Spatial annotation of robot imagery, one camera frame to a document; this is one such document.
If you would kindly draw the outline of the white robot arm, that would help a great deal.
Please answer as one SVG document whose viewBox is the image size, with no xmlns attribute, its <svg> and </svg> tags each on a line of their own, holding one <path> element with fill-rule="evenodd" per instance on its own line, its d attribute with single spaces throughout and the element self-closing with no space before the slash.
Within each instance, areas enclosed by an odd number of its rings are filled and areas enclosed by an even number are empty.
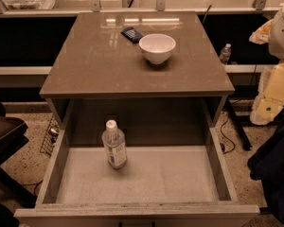
<svg viewBox="0 0 284 227">
<path fill-rule="evenodd" d="M 252 33 L 249 41 L 268 44 L 269 53 L 280 59 L 272 69 L 262 71 L 250 114 L 253 124 L 266 125 L 284 108 L 284 3 L 273 19 Z"/>
</svg>

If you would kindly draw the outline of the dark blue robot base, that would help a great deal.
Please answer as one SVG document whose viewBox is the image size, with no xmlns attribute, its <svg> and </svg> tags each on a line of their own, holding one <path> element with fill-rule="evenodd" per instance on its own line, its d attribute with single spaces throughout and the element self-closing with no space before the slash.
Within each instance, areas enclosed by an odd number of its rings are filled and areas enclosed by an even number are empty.
<svg viewBox="0 0 284 227">
<path fill-rule="evenodd" d="M 284 117 L 273 135 L 247 162 L 250 178 L 261 181 L 272 214 L 284 225 Z"/>
</svg>

